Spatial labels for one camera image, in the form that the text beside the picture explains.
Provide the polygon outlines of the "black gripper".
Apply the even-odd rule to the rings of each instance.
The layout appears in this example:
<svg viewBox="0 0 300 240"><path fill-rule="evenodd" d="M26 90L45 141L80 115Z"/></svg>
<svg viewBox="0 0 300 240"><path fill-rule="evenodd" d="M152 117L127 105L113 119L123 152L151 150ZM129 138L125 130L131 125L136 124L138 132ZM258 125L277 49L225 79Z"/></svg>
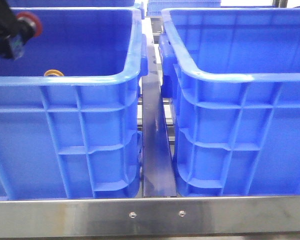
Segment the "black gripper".
<svg viewBox="0 0 300 240"><path fill-rule="evenodd" d="M12 59L10 38L17 35L17 19L8 3L0 0L0 57Z"/></svg>

